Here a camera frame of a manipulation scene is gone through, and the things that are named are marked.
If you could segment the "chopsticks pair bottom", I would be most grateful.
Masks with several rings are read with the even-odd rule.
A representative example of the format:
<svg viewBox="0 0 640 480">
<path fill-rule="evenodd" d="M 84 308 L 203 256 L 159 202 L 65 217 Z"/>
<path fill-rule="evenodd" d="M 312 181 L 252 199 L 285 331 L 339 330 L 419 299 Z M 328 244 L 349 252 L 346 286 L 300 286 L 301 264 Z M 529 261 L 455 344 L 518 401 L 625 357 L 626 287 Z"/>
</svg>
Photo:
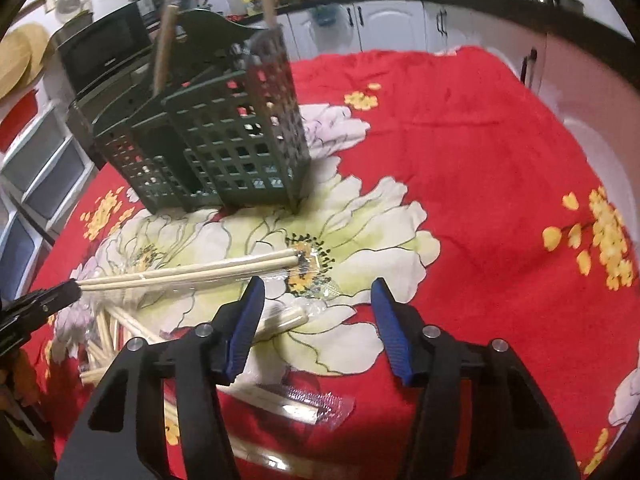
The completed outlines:
<svg viewBox="0 0 640 480">
<path fill-rule="evenodd" d="M 341 426 L 355 409 L 353 398 L 285 385 L 239 384 L 218 390 L 253 408 L 308 426 L 326 425 L 331 430 Z"/>
</svg>

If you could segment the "chopsticks pair long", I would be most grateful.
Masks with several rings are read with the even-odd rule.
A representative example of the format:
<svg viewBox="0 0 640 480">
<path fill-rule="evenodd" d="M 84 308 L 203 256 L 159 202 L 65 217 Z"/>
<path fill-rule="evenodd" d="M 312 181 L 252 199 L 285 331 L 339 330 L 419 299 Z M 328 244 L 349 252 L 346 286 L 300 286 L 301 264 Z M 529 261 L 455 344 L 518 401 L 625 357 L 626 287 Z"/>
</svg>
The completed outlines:
<svg viewBox="0 0 640 480">
<path fill-rule="evenodd" d="M 168 283 L 192 283 L 216 281 L 225 278 L 242 278 L 270 271 L 295 268 L 304 253 L 290 248 L 269 254 L 218 260 L 211 263 L 175 266 L 141 273 L 130 273 L 105 278 L 88 278 L 77 281 L 83 292 L 99 290 L 137 288 Z"/>
</svg>

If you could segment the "white plastic drawer unit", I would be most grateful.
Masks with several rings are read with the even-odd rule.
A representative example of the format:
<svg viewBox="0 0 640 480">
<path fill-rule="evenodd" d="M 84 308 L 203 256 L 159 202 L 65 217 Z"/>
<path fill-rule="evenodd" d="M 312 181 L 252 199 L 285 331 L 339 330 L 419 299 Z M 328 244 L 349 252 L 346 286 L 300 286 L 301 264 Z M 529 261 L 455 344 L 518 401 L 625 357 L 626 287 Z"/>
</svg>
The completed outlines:
<svg viewBox="0 0 640 480">
<path fill-rule="evenodd" d="M 49 105 L 1 159 L 1 299 L 26 294 L 96 165 Z"/>
</svg>

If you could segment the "round bamboo tray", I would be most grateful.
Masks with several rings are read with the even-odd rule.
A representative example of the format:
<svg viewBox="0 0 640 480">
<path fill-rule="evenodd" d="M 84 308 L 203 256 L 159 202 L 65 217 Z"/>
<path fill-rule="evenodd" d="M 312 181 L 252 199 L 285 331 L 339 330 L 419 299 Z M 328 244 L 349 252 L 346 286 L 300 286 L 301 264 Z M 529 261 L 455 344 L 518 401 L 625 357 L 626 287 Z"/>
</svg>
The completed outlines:
<svg viewBox="0 0 640 480">
<path fill-rule="evenodd" d="M 28 87 L 40 74 L 49 45 L 49 33 L 38 23 L 8 32 L 1 41 L 1 97 Z"/>
</svg>

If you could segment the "black microwave oven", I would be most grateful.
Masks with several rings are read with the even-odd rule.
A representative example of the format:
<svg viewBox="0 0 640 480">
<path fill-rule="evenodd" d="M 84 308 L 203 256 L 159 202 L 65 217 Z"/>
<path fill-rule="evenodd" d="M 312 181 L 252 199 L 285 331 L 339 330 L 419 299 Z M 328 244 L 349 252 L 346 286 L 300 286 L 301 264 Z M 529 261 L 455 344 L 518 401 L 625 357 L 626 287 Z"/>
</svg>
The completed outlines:
<svg viewBox="0 0 640 480">
<path fill-rule="evenodd" d="M 151 49 L 137 3 L 129 3 L 84 27 L 58 47 L 76 96 L 139 54 Z"/>
</svg>

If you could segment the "red floral tablecloth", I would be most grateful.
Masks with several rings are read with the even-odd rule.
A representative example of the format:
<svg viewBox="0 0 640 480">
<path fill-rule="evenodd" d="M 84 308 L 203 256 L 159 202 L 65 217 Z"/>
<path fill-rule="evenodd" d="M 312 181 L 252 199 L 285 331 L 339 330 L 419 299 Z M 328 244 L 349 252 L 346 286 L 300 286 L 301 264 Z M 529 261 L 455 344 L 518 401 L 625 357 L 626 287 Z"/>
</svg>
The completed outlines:
<svg viewBox="0 0 640 480">
<path fill-rule="evenodd" d="M 256 344 L 245 385 L 286 382 L 354 402 L 336 428 L 223 394 L 232 436 L 329 479 L 391 479 L 418 396 L 390 371 L 370 308 L 394 296 L 455 337 L 509 341 L 587 477 L 639 401 L 639 225 L 624 178 L 490 53 L 370 52 L 293 67 L 312 163 L 297 214 L 279 207 L 149 214 L 111 168 L 37 275 L 49 287 L 307 245 L 309 276 L 268 278 L 269 307 L 331 296 Z"/>
</svg>

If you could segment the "dark green utensil basket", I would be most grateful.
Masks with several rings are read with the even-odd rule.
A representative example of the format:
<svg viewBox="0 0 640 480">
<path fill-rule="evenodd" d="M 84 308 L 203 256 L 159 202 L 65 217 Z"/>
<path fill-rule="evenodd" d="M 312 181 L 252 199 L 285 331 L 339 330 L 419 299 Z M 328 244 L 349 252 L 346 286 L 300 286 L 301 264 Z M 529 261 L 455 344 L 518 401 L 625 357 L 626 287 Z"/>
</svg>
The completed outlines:
<svg viewBox="0 0 640 480">
<path fill-rule="evenodd" d="M 152 212 L 297 209 L 310 164 L 282 30 L 179 11 L 166 86 L 142 81 L 92 124 L 96 147 Z"/>
</svg>

